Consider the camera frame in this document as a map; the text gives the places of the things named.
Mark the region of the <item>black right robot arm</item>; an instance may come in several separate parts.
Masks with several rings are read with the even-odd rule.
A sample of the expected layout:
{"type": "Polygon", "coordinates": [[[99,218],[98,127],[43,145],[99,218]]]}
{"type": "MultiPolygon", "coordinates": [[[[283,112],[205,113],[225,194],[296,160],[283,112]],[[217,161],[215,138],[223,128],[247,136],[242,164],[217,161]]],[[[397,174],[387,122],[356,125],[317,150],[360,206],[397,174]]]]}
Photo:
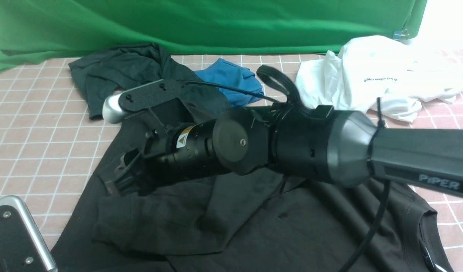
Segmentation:
{"type": "Polygon", "coordinates": [[[396,129],[358,111],[319,106],[247,107],[201,124],[165,126],[144,112],[143,145],[118,158],[111,195],[268,168],[287,176],[356,187],[369,178],[463,198],[463,130],[396,129]]]}

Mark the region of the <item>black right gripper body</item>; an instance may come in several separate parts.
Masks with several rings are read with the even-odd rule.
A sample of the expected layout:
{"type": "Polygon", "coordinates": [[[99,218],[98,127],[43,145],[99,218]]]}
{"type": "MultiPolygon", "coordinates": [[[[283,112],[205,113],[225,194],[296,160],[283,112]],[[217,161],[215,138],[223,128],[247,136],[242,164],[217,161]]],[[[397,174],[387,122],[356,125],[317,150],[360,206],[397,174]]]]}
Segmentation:
{"type": "Polygon", "coordinates": [[[214,123],[185,124],[164,137],[147,135],[142,147],[127,151],[106,168],[107,192],[146,195],[158,187],[219,175],[213,129],[214,123]]]}

